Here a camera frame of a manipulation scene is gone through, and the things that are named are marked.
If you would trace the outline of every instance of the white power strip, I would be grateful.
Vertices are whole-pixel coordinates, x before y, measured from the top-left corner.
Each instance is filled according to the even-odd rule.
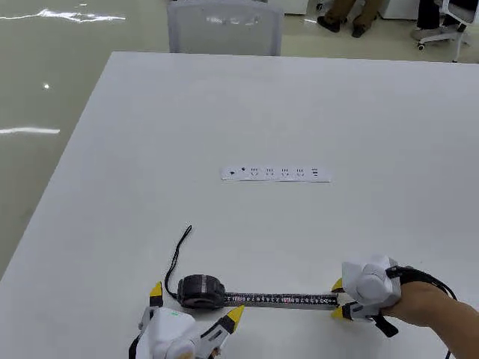
[[[227,166],[224,181],[331,182],[332,175],[317,166]]]

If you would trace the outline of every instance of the black cord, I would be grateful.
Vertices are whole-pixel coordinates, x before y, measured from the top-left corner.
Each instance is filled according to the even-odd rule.
[[[400,266],[394,266],[389,269],[386,269],[386,274],[390,278],[395,278],[395,277],[401,277],[407,279],[404,281],[404,283],[408,282],[413,282],[413,281],[423,281],[427,282],[429,284],[432,284],[439,288],[441,291],[444,293],[448,294],[452,299],[455,301],[457,300],[456,294],[452,291],[449,286],[447,286],[445,283],[441,282],[439,279],[434,278],[431,274],[426,273],[425,271],[420,271],[418,269],[414,269],[411,267],[400,267]],[[449,359],[451,357],[451,351],[448,350],[448,353],[446,354],[445,359]]]
[[[186,228],[185,233],[183,233],[183,235],[181,236],[181,239],[178,242],[176,249],[174,250],[174,255],[173,255],[173,259],[171,260],[170,269],[166,272],[166,276],[165,276],[166,292],[168,292],[168,294],[175,299],[177,298],[177,295],[170,291],[170,289],[168,288],[168,282],[170,281],[171,273],[173,272],[174,268],[177,266],[178,255],[180,254],[180,246],[191,231],[192,231],[192,226],[189,225],[188,228]]]

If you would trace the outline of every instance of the human hand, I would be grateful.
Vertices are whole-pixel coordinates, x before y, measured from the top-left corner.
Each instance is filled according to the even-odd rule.
[[[440,307],[450,300],[452,299],[432,284],[411,282],[401,286],[401,299],[392,307],[382,308],[381,313],[426,327],[440,313]]]

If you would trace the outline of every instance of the chair back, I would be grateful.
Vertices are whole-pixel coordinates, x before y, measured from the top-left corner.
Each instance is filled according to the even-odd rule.
[[[444,0],[442,2],[442,12],[451,15],[463,24],[479,23],[479,6],[476,6],[474,10],[469,10],[453,4],[450,0]]]
[[[170,52],[279,56],[283,17],[279,8],[252,0],[172,1]]]

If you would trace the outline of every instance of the floor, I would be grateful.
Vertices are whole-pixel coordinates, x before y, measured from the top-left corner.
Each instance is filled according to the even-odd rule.
[[[111,51],[168,51],[166,5],[167,0],[0,3],[0,277]],[[307,16],[285,19],[282,55],[451,59],[448,43],[418,51],[409,37],[414,22],[379,19],[357,40],[348,26],[339,34],[318,27],[316,16],[312,2]],[[479,48],[465,48],[460,61],[479,61]]]

